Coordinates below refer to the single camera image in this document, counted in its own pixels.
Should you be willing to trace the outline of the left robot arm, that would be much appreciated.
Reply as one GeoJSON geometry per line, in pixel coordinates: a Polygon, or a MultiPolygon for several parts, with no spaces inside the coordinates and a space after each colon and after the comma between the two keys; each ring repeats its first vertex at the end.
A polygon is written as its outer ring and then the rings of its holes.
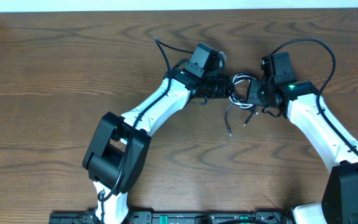
{"type": "Polygon", "coordinates": [[[190,54],[167,67],[162,84],[140,105],[100,119],[82,163],[97,192],[96,223],[126,219],[128,192],[144,168],[152,136],[171,115],[194,98],[228,98],[233,92],[224,52],[200,42],[190,54]]]}

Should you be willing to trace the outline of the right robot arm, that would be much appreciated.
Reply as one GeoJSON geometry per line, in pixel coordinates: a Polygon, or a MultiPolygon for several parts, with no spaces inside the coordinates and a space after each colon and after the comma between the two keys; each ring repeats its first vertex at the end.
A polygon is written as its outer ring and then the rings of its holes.
{"type": "Polygon", "coordinates": [[[263,113],[277,108],[307,137],[329,172],[319,202],[291,209],[287,223],[358,223],[358,141],[330,112],[310,81],[299,82],[288,53],[262,58],[261,80],[252,80],[247,102],[263,113]]]}

